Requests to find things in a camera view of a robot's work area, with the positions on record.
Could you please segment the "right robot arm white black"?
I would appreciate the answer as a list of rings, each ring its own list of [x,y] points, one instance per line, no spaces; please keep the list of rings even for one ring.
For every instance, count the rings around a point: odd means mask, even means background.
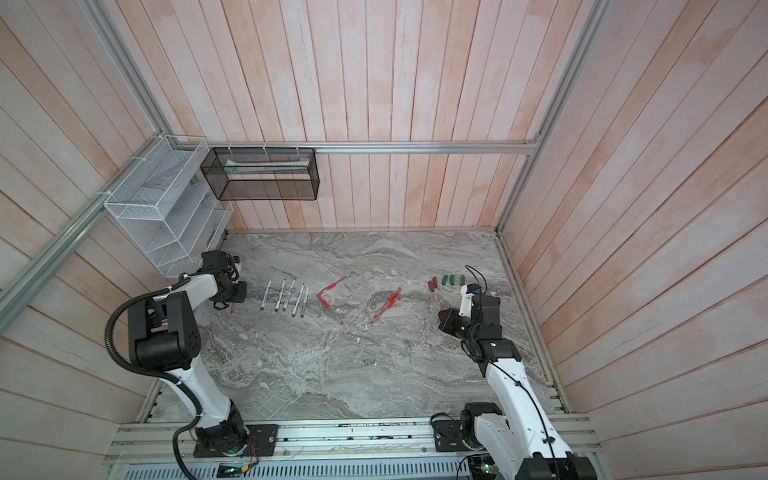
[[[485,450],[503,479],[595,479],[590,460],[576,455],[545,415],[516,345],[502,336],[500,299],[465,285],[460,307],[441,310],[438,319],[498,398],[465,405],[466,446]]]

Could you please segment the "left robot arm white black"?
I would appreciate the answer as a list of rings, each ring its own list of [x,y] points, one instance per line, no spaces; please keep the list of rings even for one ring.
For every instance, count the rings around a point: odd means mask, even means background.
[[[221,250],[202,254],[202,266],[181,274],[179,282],[127,309],[130,363],[171,375],[166,385],[198,422],[200,448],[225,456],[241,454],[248,430],[234,402],[215,384],[202,360],[202,336],[195,310],[210,301],[223,310],[242,303],[247,283],[240,279],[240,258]]]

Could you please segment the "red gel pen top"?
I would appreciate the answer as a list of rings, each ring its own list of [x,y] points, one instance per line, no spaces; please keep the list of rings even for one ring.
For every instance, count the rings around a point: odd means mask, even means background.
[[[346,279],[348,279],[349,277],[351,277],[352,275],[354,275],[354,273],[355,273],[354,271],[350,271],[350,272],[348,272],[347,274],[345,274],[344,276],[342,276],[341,278],[339,278],[338,280],[336,280],[335,282],[333,282],[333,283],[331,283],[330,285],[328,285],[328,286],[324,287],[322,290],[320,290],[320,291],[319,291],[319,292],[316,294],[316,298],[317,298],[317,299],[318,299],[318,300],[319,300],[319,301],[322,303],[322,302],[324,301],[324,300],[323,300],[323,296],[324,296],[324,295],[325,295],[327,292],[329,292],[330,290],[334,289],[334,288],[335,288],[337,285],[339,285],[340,283],[342,283],[344,280],[346,280]]]

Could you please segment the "green circuit board right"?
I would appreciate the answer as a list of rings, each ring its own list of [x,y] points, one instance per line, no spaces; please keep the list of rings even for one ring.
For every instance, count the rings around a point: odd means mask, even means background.
[[[468,460],[468,468],[472,479],[494,480],[498,475],[498,467],[488,455],[472,457]]]

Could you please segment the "green circuit board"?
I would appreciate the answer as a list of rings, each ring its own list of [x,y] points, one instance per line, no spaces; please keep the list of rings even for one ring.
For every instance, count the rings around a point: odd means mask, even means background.
[[[468,460],[468,468],[472,479],[494,480],[498,475],[498,467],[488,455],[472,457]]]
[[[242,478],[249,470],[247,464],[220,463],[217,466],[217,479]]]

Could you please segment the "black mesh basket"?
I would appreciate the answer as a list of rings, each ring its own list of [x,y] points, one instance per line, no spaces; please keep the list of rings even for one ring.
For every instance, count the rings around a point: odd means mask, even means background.
[[[223,201],[314,201],[320,187],[310,148],[214,147],[201,172]]]

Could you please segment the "green circuit board left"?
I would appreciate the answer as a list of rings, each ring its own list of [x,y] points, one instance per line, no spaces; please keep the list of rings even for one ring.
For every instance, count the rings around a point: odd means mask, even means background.
[[[217,479],[242,478],[249,470],[247,464],[220,463],[217,466]]]

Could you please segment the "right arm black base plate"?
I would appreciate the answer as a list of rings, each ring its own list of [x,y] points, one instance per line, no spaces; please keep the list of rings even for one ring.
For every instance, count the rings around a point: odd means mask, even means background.
[[[434,447],[437,452],[468,452],[460,420],[438,417],[430,421]]]

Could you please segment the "aluminium frame rail back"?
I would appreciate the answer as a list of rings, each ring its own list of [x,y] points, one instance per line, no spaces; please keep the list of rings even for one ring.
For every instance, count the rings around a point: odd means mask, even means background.
[[[272,141],[216,142],[206,140],[209,148],[253,148],[257,150],[311,149],[316,154],[531,154],[536,141]]]

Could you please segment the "aluminium frame rail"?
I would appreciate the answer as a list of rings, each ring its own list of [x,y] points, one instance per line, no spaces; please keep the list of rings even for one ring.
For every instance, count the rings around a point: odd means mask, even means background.
[[[165,134],[161,132],[150,136],[118,173],[97,191],[79,213],[46,244],[43,251],[13,278],[10,286],[1,293],[1,334],[4,334],[18,319],[23,310],[30,305],[107,215],[106,200],[164,137]]]
[[[206,140],[209,148],[253,148],[257,150],[311,149],[316,154],[531,154],[536,141],[272,141],[216,142]]]

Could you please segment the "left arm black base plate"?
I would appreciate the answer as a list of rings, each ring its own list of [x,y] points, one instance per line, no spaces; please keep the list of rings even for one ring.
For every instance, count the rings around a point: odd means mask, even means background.
[[[196,428],[193,457],[270,457],[275,451],[278,429],[277,424]]]

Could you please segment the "aluminium mounting rail front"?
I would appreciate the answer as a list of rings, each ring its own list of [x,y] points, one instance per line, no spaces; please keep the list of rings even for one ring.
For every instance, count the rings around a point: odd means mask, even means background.
[[[106,464],[170,463],[177,423],[122,425],[104,458]],[[438,456],[427,417],[294,420],[278,424],[272,460]]]

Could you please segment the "aluminium frame rail left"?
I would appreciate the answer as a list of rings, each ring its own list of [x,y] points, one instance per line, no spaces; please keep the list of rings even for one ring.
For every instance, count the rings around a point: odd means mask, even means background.
[[[79,213],[46,244],[43,251],[13,278],[10,286],[1,293],[1,334],[4,334],[18,319],[23,310],[30,305],[107,215],[106,200],[164,137],[165,134],[161,132],[150,136],[118,173],[97,191]]]

